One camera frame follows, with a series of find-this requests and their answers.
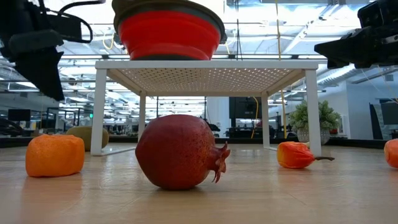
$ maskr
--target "desk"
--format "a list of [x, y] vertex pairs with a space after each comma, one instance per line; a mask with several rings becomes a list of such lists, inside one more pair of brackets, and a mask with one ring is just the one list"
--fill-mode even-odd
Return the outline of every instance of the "desk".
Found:
[[264, 148], [269, 144], [268, 97], [306, 77], [310, 147], [321, 155], [318, 114], [318, 63], [305, 60], [247, 61], [98, 61], [91, 154], [109, 154], [101, 149], [106, 77], [140, 96], [139, 130], [145, 128], [147, 96], [260, 96]]

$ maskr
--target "white planter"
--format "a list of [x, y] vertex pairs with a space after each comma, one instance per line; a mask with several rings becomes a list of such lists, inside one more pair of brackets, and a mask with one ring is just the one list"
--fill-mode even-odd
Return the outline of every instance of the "white planter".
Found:
[[[297, 137], [300, 142], [309, 142], [310, 134], [307, 129], [298, 129]], [[321, 129], [321, 144], [326, 144], [330, 139], [329, 129]]]

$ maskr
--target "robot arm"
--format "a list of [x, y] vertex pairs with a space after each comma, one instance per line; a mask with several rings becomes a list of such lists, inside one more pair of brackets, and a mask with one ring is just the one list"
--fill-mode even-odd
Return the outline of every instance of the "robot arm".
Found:
[[361, 29], [315, 46], [328, 59], [328, 68], [350, 63], [356, 68], [398, 64], [398, 1], [374, 1], [358, 11], [358, 18]]
[[[90, 43], [93, 39], [90, 25], [65, 11], [105, 1], [74, 2], [59, 12], [47, 9], [44, 0], [39, 0], [39, 6], [28, 0], [4, 1], [0, 7], [0, 53], [8, 61], [15, 62], [15, 69], [43, 94], [63, 100], [58, 74], [63, 52], [57, 52], [56, 47], [63, 45], [63, 40]], [[90, 30], [90, 40], [82, 39], [82, 23]]]

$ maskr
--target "red bowl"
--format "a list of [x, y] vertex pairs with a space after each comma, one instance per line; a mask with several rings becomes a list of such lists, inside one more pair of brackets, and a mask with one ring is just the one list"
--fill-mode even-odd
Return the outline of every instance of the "red bowl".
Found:
[[114, 25], [131, 60], [210, 60], [225, 39], [222, 20], [187, 0], [113, 1]]

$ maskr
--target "pomegranate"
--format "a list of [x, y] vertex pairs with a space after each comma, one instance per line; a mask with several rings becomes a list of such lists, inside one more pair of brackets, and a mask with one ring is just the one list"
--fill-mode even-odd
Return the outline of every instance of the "pomegranate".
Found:
[[145, 128], [136, 156], [147, 178], [167, 190], [187, 190], [202, 183], [211, 170], [213, 181], [226, 172], [230, 150], [215, 147], [207, 123], [189, 115], [169, 115], [152, 120]]

